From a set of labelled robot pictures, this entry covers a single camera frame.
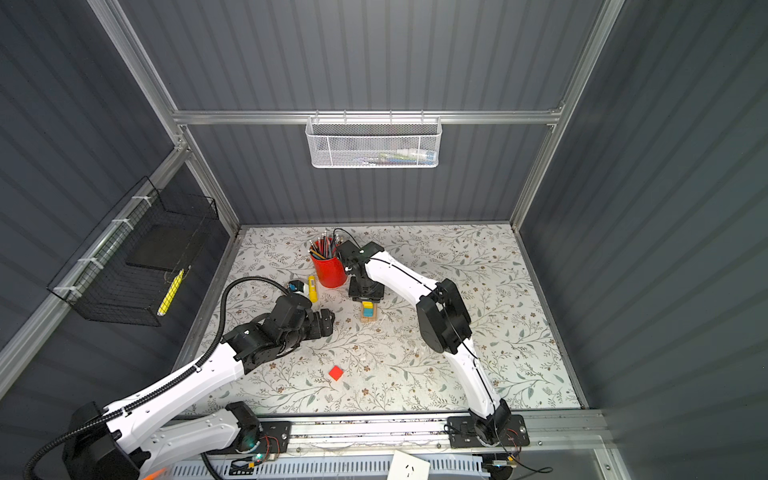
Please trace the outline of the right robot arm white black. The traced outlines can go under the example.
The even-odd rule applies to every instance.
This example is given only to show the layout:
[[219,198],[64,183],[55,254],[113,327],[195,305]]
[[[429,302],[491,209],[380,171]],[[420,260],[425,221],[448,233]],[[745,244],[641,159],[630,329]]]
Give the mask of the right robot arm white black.
[[337,256],[358,288],[360,300],[383,286],[415,308],[422,339],[447,359],[464,390],[477,437],[488,446],[499,444],[511,409],[476,353],[471,317],[456,284],[413,271],[375,242],[358,246],[347,240],[337,248]]

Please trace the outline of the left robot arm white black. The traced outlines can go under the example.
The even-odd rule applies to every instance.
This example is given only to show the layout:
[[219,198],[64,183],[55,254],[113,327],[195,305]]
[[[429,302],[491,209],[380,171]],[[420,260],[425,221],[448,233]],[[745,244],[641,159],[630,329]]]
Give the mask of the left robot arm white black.
[[73,479],[140,479],[159,460],[144,442],[177,414],[257,367],[293,353],[302,342],[332,334],[331,310],[313,310],[309,298],[274,280],[268,283],[281,294],[273,310],[226,332],[228,296],[245,281],[239,278],[224,288],[214,339],[200,357],[134,395],[103,408],[94,403],[80,408],[68,432],[26,462],[23,478],[38,478],[38,463],[61,447]]

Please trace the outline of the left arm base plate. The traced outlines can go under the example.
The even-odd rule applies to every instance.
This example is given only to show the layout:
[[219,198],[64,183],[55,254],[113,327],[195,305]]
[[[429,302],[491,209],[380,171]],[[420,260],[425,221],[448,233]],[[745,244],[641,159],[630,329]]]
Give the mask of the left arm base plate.
[[292,423],[288,421],[261,422],[258,427],[242,429],[233,443],[222,449],[208,451],[209,455],[256,455],[280,454],[287,450],[291,438]]

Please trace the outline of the small red cube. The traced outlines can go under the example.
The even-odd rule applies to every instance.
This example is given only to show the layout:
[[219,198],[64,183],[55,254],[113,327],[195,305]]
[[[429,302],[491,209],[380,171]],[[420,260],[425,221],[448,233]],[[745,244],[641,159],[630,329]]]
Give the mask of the small red cube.
[[344,374],[344,370],[343,370],[342,368],[340,368],[339,366],[334,366],[334,367],[333,367],[333,368],[332,368],[332,369],[329,371],[329,376],[330,376],[330,377],[331,377],[331,378],[332,378],[334,381],[339,381],[339,380],[341,379],[341,377],[343,376],[343,374]]

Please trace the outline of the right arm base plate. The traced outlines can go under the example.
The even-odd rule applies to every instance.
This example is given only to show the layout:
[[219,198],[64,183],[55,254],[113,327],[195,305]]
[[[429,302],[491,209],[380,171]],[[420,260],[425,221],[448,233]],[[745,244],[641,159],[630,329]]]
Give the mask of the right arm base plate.
[[[478,435],[477,425],[477,421],[469,415],[448,417],[444,432],[449,437],[450,446],[454,449],[490,447]],[[504,424],[492,423],[485,432],[495,441],[493,447],[519,448],[530,445],[528,429],[521,415],[511,415]]]

